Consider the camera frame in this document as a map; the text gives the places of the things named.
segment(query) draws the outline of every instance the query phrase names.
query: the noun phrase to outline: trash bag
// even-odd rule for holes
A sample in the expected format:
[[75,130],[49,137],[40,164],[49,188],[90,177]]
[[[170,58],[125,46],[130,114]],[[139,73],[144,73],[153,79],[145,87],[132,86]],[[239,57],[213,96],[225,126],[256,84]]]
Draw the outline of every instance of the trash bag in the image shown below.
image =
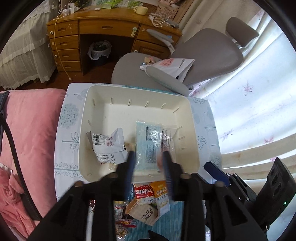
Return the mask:
[[95,42],[89,46],[87,55],[91,60],[98,60],[101,56],[106,56],[108,58],[111,52],[111,47],[112,45],[107,40]]

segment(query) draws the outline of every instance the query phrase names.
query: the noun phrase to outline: desk drawer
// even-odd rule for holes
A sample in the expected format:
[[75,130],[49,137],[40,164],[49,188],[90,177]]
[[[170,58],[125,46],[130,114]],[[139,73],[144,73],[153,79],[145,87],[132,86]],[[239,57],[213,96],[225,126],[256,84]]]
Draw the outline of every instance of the desk drawer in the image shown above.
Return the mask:
[[132,52],[134,51],[155,56],[161,59],[166,59],[170,56],[170,51],[167,47],[140,40],[135,41]]
[[55,39],[51,39],[52,50],[62,50],[62,49],[78,49],[78,35],[59,37]]
[[175,44],[177,43],[177,41],[179,40],[179,36],[175,35],[175,34],[172,34],[170,32],[167,32],[167,31],[164,31],[160,28],[156,28],[156,27],[151,27],[151,26],[148,26],[148,25],[141,25],[140,26],[140,29],[139,29],[139,33],[138,33],[138,36],[137,36],[137,39],[139,40],[144,40],[144,41],[147,41],[147,42],[150,42],[150,43],[155,43],[155,44],[159,44],[159,45],[162,45],[162,46],[166,46],[163,42],[161,42],[160,40],[156,39],[155,37],[152,37],[147,31],[146,29],[153,29],[153,30],[156,30],[164,35],[167,35],[167,36],[172,36],[172,39],[174,40],[173,42],[173,45],[175,46]]
[[[61,62],[56,62],[57,70],[64,71]],[[81,71],[80,61],[66,61],[63,62],[66,71]]]
[[79,49],[66,49],[66,50],[59,50],[59,55],[57,51],[52,52],[54,55],[54,60],[56,62],[62,61],[73,61],[73,60],[80,60],[79,58]]
[[[57,23],[55,30],[56,37],[76,35],[78,34],[78,21],[76,20]],[[47,32],[49,38],[52,39],[54,37],[54,24],[47,26]]]
[[80,34],[109,34],[131,37],[133,28],[137,28],[134,33],[136,35],[139,28],[138,23],[109,19],[85,19],[79,21]]

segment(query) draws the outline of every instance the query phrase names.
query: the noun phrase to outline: gray office chair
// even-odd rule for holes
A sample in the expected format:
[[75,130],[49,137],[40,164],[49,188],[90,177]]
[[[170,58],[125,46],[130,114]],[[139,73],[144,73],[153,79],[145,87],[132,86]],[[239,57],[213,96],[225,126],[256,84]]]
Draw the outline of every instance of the gray office chair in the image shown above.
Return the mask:
[[146,68],[150,77],[147,76],[139,68],[144,57],[150,57],[150,55],[128,53],[115,65],[112,84],[171,90],[188,96],[190,94],[189,89],[194,84],[230,73],[239,68],[244,60],[239,48],[246,48],[252,40],[259,36],[254,29],[236,17],[230,18],[226,25],[227,34],[234,38],[236,43],[227,35],[206,28],[197,32],[185,43],[179,44],[175,50],[172,46],[172,39],[155,30],[147,29],[147,31],[168,46],[171,58],[195,59],[183,83],[152,66]]

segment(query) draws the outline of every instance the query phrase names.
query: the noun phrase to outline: pink plush fabric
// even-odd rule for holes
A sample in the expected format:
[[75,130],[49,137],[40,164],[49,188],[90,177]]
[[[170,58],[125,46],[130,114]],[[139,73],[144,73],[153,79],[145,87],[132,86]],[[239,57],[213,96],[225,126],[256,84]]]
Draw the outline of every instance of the pink plush fabric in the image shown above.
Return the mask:
[[[4,106],[25,182],[43,217],[56,203],[54,145],[65,93],[62,89],[10,91]],[[5,133],[0,162],[17,174]]]
[[15,227],[24,237],[34,230],[35,224],[20,199],[24,193],[15,176],[0,167],[0,213],[7,225]]

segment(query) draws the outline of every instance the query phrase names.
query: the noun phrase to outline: screw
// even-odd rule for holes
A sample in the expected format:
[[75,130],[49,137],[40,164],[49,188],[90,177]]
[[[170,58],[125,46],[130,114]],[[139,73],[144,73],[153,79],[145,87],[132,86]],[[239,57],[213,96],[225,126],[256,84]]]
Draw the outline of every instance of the screw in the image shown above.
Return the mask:
[[108,175],[108,177],[109,177],[110,179],[118,178],[118,174],[117,174],[116,172],[112,172],[112,173],[110,173],[110,174]]
[[188,173],[182,173],[180,175],[180,178],[182,178],[182,179],[189,179],[190,178],[190,175]]
[[221,188],[221,187],[225,186],[225,183],[222,181],[217,181],[217,182],[215,182],[215,186]]
[[74,187],[80,188],[83,186],[83,181],[77,181],[74,183]]

